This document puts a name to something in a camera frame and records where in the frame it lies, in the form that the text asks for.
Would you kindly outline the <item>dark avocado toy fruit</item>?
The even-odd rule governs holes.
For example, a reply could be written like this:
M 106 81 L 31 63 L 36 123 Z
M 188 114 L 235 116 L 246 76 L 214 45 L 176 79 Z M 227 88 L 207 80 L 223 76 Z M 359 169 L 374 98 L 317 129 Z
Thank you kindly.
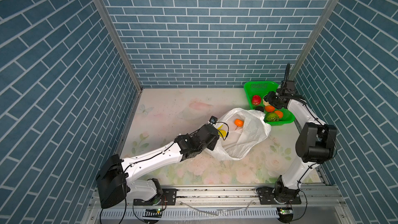
M 264 107 L 263 106 L 257 106 L 255 108 L 256 111 L 264 112 Z

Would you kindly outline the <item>red toy fruit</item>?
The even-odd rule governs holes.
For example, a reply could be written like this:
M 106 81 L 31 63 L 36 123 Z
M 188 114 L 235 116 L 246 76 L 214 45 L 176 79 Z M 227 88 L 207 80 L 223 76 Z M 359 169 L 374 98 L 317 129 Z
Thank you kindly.
M 262 103 L 262 98 L 259 95 L 254 95 L 252 97 L 251 103 L 253 106 L 258 106 Z

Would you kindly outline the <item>green plastic basket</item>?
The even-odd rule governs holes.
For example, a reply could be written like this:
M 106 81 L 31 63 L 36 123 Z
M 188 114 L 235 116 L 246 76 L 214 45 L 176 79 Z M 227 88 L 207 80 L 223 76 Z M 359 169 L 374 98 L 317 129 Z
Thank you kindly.
M 284 103 L 278 103 L 275 82 L 247 82 L 244 84 L 250 110 L 263 110 L 264 122 L 272 126 L 293 123 L 294 114 L 287 109 Z

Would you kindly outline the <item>white plastic bag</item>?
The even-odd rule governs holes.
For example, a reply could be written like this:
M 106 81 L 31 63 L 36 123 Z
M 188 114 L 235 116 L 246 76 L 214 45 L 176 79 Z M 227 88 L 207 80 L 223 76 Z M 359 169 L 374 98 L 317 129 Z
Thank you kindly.
M 224 114 L 215 125 L 219 128 L 222 124 L 227 131 L 227 137 L 218 140 L 213 151 L 205 149 L 212 157 L 219 161 L 241 160 L 257 144 L 265 141 L 270 132 L 271 126 L 264 122 L 265 114 L 256 110 L 244 110 L 234 108 Z M 243 127 L 234 124 L 235 119 L 244 121 Z

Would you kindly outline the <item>yellow toy fruit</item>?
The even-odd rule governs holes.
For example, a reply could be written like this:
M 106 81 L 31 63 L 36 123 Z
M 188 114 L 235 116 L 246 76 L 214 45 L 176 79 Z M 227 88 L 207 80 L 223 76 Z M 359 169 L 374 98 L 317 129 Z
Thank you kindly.
M 227 131 L 224 129 L 224 125 L 222 124 L 219 128 L 218 128 L 218 132 L 220 134 L 220 137 L 225 140 L 227 137 Z

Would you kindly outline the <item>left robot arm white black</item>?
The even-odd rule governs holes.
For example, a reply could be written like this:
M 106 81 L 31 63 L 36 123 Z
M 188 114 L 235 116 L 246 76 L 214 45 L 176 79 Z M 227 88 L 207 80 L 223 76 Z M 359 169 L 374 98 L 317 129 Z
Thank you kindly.
M 109 157 L 95 178 L 101 208 L 111 208 L 128 195 L 146 202 L 159 200 L 163 194 L 159 181 L 140 178 L 164 166 L 194 158 L 205 149 L 213 150 L 219 138 L 218 129 L 208 123 L 145 154 L 123 159 L 118 154 Z

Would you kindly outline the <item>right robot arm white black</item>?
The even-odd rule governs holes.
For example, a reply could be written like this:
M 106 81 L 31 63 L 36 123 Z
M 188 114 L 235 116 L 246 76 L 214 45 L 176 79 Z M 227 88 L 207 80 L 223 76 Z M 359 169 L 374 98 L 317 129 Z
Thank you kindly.
M 286 107 L 300 125 L 301 132 L 295 143 L 297 157 L 289 169 L 275 183 L 274 199 L 284 204 L 296 199 L 302 181 L 317 166 L 334 157 L 337 128 L 321 120 L 297 94 L 294 81 L 284 79 L 275 92 L 269 92 L 265 103 L 280 109 Z

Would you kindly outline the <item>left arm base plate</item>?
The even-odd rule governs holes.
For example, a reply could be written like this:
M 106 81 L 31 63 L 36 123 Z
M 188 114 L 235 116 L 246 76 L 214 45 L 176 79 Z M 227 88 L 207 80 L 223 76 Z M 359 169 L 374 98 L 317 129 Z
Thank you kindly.
M 153 205 L 175 205 L 177 197 L 176 188 L 162 189 L 163 193 L 157 193 L 152 199 L 144 201 L 142 199 L 134 199 L 134 206 L 153 206 Z

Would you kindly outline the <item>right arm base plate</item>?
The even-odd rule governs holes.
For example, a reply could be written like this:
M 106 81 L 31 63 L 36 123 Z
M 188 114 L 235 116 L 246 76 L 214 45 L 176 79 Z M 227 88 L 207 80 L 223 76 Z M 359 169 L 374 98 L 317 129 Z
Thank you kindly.
M 259 187 L 256 189 L 261 205 L 300 205 L 302 204 L 299 190 L 289 188 Z

